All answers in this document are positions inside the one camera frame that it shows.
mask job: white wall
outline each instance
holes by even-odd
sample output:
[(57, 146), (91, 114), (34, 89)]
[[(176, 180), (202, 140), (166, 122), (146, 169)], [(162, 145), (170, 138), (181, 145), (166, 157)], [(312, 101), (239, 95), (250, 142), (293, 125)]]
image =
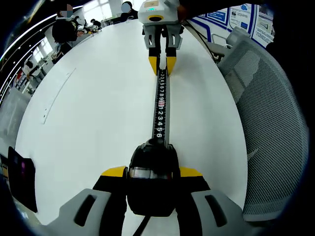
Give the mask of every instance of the white wall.
[[(223, 29), (215, 24), (212, 24), (211, 22), (209, 21), (205, 21), (203, 19), (200, 19), (200, 18), (197, 18), (198, 21), (206, 24), (207, 26), (209, 26), (210, 28), (210, 33), (211, 34), (217, 34), (217, 35), (220, 35), (221, 37), (224, 37), (224, 38), (227, 38), (230, 34), (230, 32), (226, 29)], [(208, 38), (207, 36), (207, 30), (206, 28), (198, 25), (197, 23), (194, 23), (192, 21), (189, 21), (191, 23), (191, 25), (197, 30), (199, 31), (203, 36), (205, 36), (206, 38)], [(217, 43), (217, 44), (220, 44), (220, 45), (224, 45), (226, 44), (226, 41), (220, 37), (217, 37), (217, 36), (213, 36), (214, 40), (212, 41), (212, 39), (208, 39), (209, 42), (213, 42), (213, 43)]]

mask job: measuring tape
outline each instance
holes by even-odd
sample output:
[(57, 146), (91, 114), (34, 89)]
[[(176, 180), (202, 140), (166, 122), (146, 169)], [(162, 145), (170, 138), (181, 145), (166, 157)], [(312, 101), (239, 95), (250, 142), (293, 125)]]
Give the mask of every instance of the measuring tape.
[(154, 112), (152, 138), (163, 139), (168, 143), (169, 138), (169, 81), (167, 70), (157, 73), (157, 90)]

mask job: white round table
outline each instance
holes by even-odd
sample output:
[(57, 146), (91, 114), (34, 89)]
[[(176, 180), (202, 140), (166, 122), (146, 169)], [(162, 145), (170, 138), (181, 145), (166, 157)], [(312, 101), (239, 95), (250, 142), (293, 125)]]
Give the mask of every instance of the white round table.
[[(151, 138), (156, 76), (141, 32), (138, 20), (104, 28), (67, 53), (33, 95), (16, 150), (35, 164), (42, 224), (103, 171), (128, 166), (136, 147)], [(247, 154), (236, 105), (202, 45), (187, 30), (182, 38), (170, 76), (170, 143), (180, 166), (195, 168), (243, 208)], [(128, 209), (123, 235), (142, 219)], [(175, 212), (151, 218), (143, 233), (178, 234)]]

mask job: person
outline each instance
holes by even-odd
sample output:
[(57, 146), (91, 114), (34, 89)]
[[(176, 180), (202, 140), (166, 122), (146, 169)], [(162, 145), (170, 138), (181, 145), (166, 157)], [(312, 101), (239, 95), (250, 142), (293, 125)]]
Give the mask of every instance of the person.
[(132, 3), (129, 1), (125, 1), (122, 4), (122, 12), (120, 16), (121, 22), (138, 19), (138, 12), (132, 9)]
[(73, 8), (70, 4), (59, 4), (57, 6), (56, 22), (52, 28), (52, 36), (57, 43), (65, 44), (69, 41), (76, 41), (77, 37), (84, 34), (78, 31), (79, 24), (72, 13)]
[(94, 26), (97, 26), (97, 27), (100, 27), (100, 22), (99, 21), (96, 21), (95, 19), (91, 19), (91, 23), (94, 25)]
[(22, 71), (34, 88), (36, 88), (45, 77), (38, 65), (35, 65), (31, 60), (25, 62)]

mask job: mesh chair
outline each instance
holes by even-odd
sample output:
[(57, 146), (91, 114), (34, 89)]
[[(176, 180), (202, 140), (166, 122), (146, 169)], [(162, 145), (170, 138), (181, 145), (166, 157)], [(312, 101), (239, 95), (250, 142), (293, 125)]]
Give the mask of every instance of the mesh chair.
[(285, 72), (251, 39), (240, 37), (218, 67), (235, 100), (246, 140), (244, 219), (275, 219), (307, 162), (308, 128)]
[[(226, 44), (222, 46), (220, 44), (214, 43), (215, 41), (214, 36), (223, 38), (226, 41)], [(212, 33), (211, 34), (212, 42), (206, 42), (206, 43), (208, 45), (209, 50), (214, 54), (214, 56), (218, 57), (218, 59), (216, 59), (216, 62), (221, 61), (222, 57), (227, 55), (229, 53), (229, 50), (235, 45), (235, 43), (237, 42), (237, 39), (242, 36), (249, 37), (250, 34), (247, 33), (244, 29), (241, 29), (239, 27), (235, 27), (227, 38), (224, 38), (218, 34)]]

